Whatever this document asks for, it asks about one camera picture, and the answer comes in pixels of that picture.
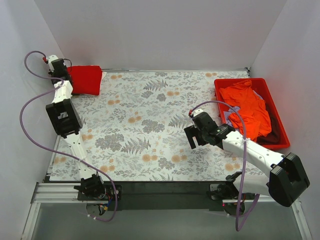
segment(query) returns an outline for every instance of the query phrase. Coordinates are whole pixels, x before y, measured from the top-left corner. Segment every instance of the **floral tablecloth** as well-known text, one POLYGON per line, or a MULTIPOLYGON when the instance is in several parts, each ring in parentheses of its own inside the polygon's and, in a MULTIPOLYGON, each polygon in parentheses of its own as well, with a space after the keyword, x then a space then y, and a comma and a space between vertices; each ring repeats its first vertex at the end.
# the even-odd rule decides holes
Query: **floral tablecloth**
MULTIPOLYGON (((242 158, 215 146, 191 150, 184 128, 189 110, 215 98, 215 79, 246 71, 107 73, 99 96, 73 96, 82 139, 93 165, 115 181, 219 181, 242 168, 242 158)), ((221 124, 218 106, 208 112, 221 124)), ((63 139, 59 151, 71 153, 63 139)), ((249 174, 262 174, 251 164, 249 174)), ((72 158, 54 157, 51 181, 79 181, 72 158)))

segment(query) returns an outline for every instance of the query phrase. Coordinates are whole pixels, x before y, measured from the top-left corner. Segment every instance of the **orange cloth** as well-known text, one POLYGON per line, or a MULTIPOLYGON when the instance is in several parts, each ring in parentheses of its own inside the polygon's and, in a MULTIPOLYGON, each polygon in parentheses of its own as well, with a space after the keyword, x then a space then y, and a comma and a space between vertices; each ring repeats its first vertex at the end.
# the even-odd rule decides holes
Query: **orange cloth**
MULTIPOLYGON (((227 104, 240 107, 238 113, 243 118, 247 138, 256 142, 257 137, 266 137, 272 128, 266 103, 254 93, 251 86, 251 80, 245 80, 221 88, 220 93, 227 104)), ((239 128, 241 134, 244 134, 241 121, 235 113, 230 114, 229 120, 235 128, 239 128)))

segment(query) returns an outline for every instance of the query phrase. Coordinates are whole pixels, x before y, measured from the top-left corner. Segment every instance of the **white wall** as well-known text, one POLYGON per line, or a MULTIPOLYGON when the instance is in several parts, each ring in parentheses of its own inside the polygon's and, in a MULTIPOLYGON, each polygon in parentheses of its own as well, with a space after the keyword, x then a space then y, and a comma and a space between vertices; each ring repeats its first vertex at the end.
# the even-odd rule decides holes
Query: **white wall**
POLYGON ((320 239, 320 1, 288 0, 251 68, 265 78, 310 180, 302 206, 320 239))
POLYGON ((108 69, 239 69, 286 0, 35 0, 66 58, 108 69))
MULTIPOLYGON (((33 0, 0 1, 0 238, 17 240, 26 222, 36 182, 48 168, 51 154, 34 146, 19 125, 23 104, 53 86, 26 71, 23 60, 31 50, 62 53, 33 0)), ((30 67, 47 75, 42 56, 30 57, 30 67)), ((47 117, 45 105, 52 96, 43 97, 27 107, 25 125, 31 135, 53 147, 56 134, 47 117)))

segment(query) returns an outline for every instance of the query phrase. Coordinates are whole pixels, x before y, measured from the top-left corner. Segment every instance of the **red plastic bin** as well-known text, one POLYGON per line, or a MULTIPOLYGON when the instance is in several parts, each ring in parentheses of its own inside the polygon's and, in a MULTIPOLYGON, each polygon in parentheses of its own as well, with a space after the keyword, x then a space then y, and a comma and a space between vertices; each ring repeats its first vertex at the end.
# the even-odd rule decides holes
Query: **red plastic bin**
MULTIPOLYGON (((263 147, 267 149, 284 149, 290 147, 290 142, 287 137, 285 128, 281 122, 281 119, 279 117, 278 111, 276 109, 275 103, 271 97, 271 94, 269 92, 268 86, 266 84, 266 81, 263 78, 232 78, 232 79, 216 79, 214 81, 214 86, 215 86, 215 95, 216 99, 218 101, 224 102, 224 99, 222 95, 220 94, 220 89, 227 88, 235 83, 239 83, 245 80, 251 80, 252 82, 252 89, 256 91, 257 94, 259 94, 263 100, 265 101, 266 104, 269 105, 271 114, 274 115, 279 123, 279 128, 280 128, 280 141, 278 144, 268 144, 268 145, 262 145, 263 147)), ((221 116, 221 121, 225 124, 226 119, 224 112, 228 111, 229 108, 223 104, 219 104, 219 112, 221 116)))

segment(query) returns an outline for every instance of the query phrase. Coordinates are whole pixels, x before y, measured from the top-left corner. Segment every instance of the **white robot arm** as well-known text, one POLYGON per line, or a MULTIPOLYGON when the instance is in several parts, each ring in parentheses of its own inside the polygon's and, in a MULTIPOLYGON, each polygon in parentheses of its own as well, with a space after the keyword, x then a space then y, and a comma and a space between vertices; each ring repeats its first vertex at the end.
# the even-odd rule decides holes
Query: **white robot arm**
MULTIPOLYGON (((59 136, 61 136, 68 144, 72 155, 92 165, 92 160, 88 157, 84 142, 81 135, 82 122, 79 115, 71 102, 73 91, 72 78, 67 71, 65 61, 57 58, 55 55, 43 59, 50 67, 49 74, 55 78, 62 78, 64 82, 54 92, 54 98, 51 104, 45 109, 51 120, 52 126, 59 136)), ((61 85, 60 81, 52 82, 57 88, 61 85)), ((88 197, 101 199, 106 194, 101 177, 92 168, 76 161, 81 186, 75 188, 88 197)))
MULTIPOLYGON (((194 125, 184 129, 192 149, 198 145, 211 144, 243 157, 244 137, 227 124, 217 126, 212 118, 203 110, 198 109, 190 116, 194 125)), ((246 175, 243 182, 243 193, 253 193, 271 196, 282 206, 289 207, 310 185, 300 158, 290 153, 287 156, 271 151, 263 146, 247 140, 246 159, 259 168, 265 175, 246 175)), ((233 192, 238 196, 240 189, 239 177, 242 172, 236 172, 226 178, 224 187, 215 193, 226 195, 226 199, 233 192)))

